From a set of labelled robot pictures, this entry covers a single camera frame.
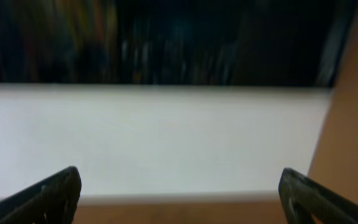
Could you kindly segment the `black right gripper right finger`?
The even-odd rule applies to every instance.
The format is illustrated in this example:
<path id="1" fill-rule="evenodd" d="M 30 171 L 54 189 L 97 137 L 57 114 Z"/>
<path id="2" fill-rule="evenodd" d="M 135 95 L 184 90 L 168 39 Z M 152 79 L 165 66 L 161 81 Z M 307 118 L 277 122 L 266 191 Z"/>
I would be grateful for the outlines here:
<path id="1" fill-rule="evenodd" d="M 305 175 L 285 168 L 278 185 L 288 223 L 358 223 L 358 205 Z"/>

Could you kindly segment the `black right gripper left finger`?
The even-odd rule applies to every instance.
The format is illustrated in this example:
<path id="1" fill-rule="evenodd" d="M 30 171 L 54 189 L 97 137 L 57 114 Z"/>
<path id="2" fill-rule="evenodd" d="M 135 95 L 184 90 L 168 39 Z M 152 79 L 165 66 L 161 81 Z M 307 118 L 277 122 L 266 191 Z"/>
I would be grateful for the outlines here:
<path id="1" fill-rule="evenodd" d="M 0 224 L 71 224 L 81 192 L 81 178 L 69 166 L 0 201 Z"/>

